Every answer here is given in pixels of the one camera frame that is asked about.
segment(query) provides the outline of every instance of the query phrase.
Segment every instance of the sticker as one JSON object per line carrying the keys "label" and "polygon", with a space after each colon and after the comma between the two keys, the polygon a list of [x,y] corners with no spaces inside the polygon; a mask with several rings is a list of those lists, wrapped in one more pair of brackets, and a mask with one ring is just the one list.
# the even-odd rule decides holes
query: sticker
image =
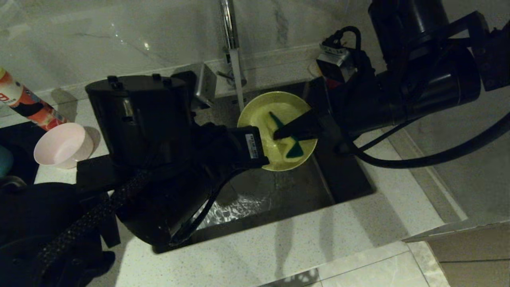
{"label": "sticker", "polygon": [[0,101],[46,131],[67,122],[67,119],[52,106],[15,81],[11,74],[5,70],[3,73],[0,78]]}
{"label": "sticker", "polygon": [[259,151],[257,150],[257,145],[255,144],[255,137],[251,133],[245,134],[245,136],[246,143],[248,144],[248,151],[250,152],[250,158],[259,158]]}

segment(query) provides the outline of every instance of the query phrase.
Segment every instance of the yellow plate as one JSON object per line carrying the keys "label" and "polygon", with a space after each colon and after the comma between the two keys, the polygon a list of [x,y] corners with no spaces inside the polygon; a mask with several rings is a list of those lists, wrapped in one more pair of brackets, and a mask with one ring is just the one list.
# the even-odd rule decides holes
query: yellow plate
{"label": "yellow plate", "polygon": [[298,158],[286,158],[285,155],[295,141],[290,137],[273,140],[273,134],[278,127],[269,112],[273,112],[280,121],[288,124],[310,109],[311,107],[303,99],[280,91],[262,94],[246,105],[237,121],[237,127],[259,128],[264,154],[269,158],[269,164],[263,166],[263,169],[274,172],[294,169],[310,157],[317,144],[317,139],[300,141],[304,155]]}

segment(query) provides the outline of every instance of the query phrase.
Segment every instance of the faucet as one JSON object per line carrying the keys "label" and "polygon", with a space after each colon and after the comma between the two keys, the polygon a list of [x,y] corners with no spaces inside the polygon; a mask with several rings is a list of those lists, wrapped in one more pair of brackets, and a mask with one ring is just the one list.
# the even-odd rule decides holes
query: faucet
{"label": "faucet", "polygon": [[239,109],[244,109],[244,98],[242,87],[247,81],[242,74],[241,63],[239,60],[239,38],[237,35],[236,17],[234,12],[233,0],[220,0],[221,18],[223,20],[223,31],[225,32],[225,57],[227,64],[231,67],[230,71],[222,73],[217,72],[218,76],[227,79],[227,83],[236,89]]}

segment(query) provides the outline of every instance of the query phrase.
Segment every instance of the green sponge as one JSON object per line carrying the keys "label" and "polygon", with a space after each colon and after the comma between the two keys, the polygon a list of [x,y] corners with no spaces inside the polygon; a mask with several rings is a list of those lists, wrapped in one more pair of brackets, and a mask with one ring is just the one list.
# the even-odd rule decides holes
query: green sponge
{"label": "green sponge", "polygon": [[[284,126],[284,123],[282,123],[282,121],[280,121],[280,119],[273,112],[269,112],[269,115],[271,116],[271,118],[273,118],[273,120],[276,123],[276,125],[278,126],[278,128],[281,128],[281,127]],[[304,152],[303,152],[303,149],[301,148],[301,145],[299,144],[299,141],[293,135],[291,136],[291,138],[295,141],[295,144],[289,150],[289,152],[287,153],[287,155],[285,157],[287,157],[287,158],[296,158],[296,157],[303,156]]]}

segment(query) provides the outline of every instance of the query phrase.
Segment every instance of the black cable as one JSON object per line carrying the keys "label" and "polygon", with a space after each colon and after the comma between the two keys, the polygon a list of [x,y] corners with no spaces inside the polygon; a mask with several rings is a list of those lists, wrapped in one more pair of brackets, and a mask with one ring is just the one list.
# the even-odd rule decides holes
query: black cable
{"label": "black cable", "polygon": [[356,147],[356,145],[352,142],[349,133],[343,126],[341,126],[340,131],[345,139],[345,143],[350,149],[350,152],[352,152],[359,159],[381,168],[413,169],[440,164],[460,158],[475,152],[497,140],[500,136],[510,131],[510,113],[506,114],[502,119],[500,119],[490,128],[483,131],[481,134],[461,145],[433,155],[405,160],[383,160],[369,156],[368,154],[361,151],[358,147]]}
{"label": "black cable", "polygon": [[195,218],[195,220],[185,226],[185,227],[182,227],[179,231],[177,231],[175,233],[175,235],[172,237],[171,239],[171,242],[170,244],[172,246],[179,246],[181,245],[184,241],[188,240],[190,237],[191,237],[191,234],[193,234],[193,232],[198,228],[198,226],[200,225],[200,223],[202,223],[202,221],[206,218],[207,214],[209,213],[209,211],[211,210],[211,207],[213,206],[214,202],[216,201],[216,199],[218,198],[218,195],[220,194],[220,191],[221,189],[223,188],[223,186],[230,181],[230,179],[234,178],[236,175],[244,172],[246,170],[236,170],[234,171],[229,177],[227,180],[223,181],[221,185],[219,185],[219,187],[213,191],[213,193],[211,194],[211,196],[209,197],[206,205],[204,206],[204,208],[202,209],[202,211],[200,212],[200,214]]}
{"label": "black cable", "polygon": [[389,137],[390,135],[392,135],[392,134],[394,134],[394,133],[398,132],[399,130],[401,130],[401,129],[403,129],[403,128],[407,127],[408,125],[410,125],[410,124],[414,123],[415,121],[417,121],[417,120],[419,120],[419,119],[420,119],[420,117],[419,117],[419,118],[416,118],[416,119],[412,119],[411,121],[408,121],[408,122],[406,122],[406,123],[403,123],[403,124],[400,124],[400,125],[398,125],[398,126],[394,127],[393,129],[391,129],[391,130],[387,131],[386,133],[384,133],[384,134],[380,135],[379,137],[377,137],[377,138],[376,138],[376,139],[374,139],[373,141],[371,141],[371,142],[367,143],[366,145],[364,145],[364,146],[360,147],[360,148],[359,148],[359,149],[360,149],[360,151],[364,152],[365,150],[372,148],[372,147],[373,147],[373,146],[375,146],[376,144],[378,144],[378,143],[380,143],[381,141],[385,140],[385,139],[386,139],[387,137]]}
{"label": "black cable", "polygon": [[[345,27],[341,29],[338,32],[344,31],[351,31],[351,26]],[[353,29],[356,35],[358,35],[355,31],[359,30],[354,27]],[[441,55],[437,59],[437,61],[440,60],[444,55],[448,53],[448,51],[454,46],[454,44],[451,44],[449,47],[444,48]],[[358,37],[356,39],[356,54],[359,54],[361,51],[361,37]],[[345,85],[354,86],[358,84],[358,79],[360,74],[363,73],[363,69],[358,69],[358,72],[354,74],[348,81],[345,83]],[[339,114],[344,114],[343,109],[345,108],[346,104],[346,97],[342,96],[341,98],[342,103],[340,104],[340,111]],[[405,160],[384,160],[372,157],[366,153],[364,153],[360,148],[358,148],[350,138],[348,130],[345,128],[345,124],[343,123],[343,118],[340,118],[340,122],[338,123],[340,126],[340,133],[342,134],[342,137],[344,138],[344,141],[349,148],[349,151],[357,156],[362,161],[365,161],[371,165],[379,166],[381,168],[390,168],[390,169],[412,169],[412,168],[422,168],[424,166],[430,166],[440,163],[445,163],[457,158],[460,158],[462,156],[465,156],[467,154],[470,154],[472,152],[475,152],[484,146],[490,144],[491,142],[497,140],[499,137],[501,137],[506,132],[510,131],[510,113],[506,114],[502,119],[500,119],[498,122],[496,122],[493,126],[483,131],[481,134],[477,135],[476,137],[468,140],[467,142],[458,145],[456,147],[453,147],[451,149],[448,149],[446,151],[436,153],[429,156],[424,156],[420,158],[414,158],[414,159],[405,159]]]}
{"label": "black cable", "polygon": [[33,281],[40,282],[41,277],[52,266],[52,264],[70,250],[80,238],[90,233],[101,224],[105,218],[111,216],[117,209],[122,207],[129,199],[141,192],[150,182],[152,173],[148,168],[152,165],[161,146],[161,141],[153,144],[145,157],[141,169],[123,185],[115,189],[112,196],[85,213],[66,228],[57,237],[52,239],[42,250],[37,253],[37,260],[33,269]]}
{"label": "black cable", "polygon": [[346,26],[342,29],[335,32],[335,37],[338,37],[338,40],[342,39],[345,32],[353,32],[356,35],[356,50],[361,50],[361,32],[358,28],[354,26]]}

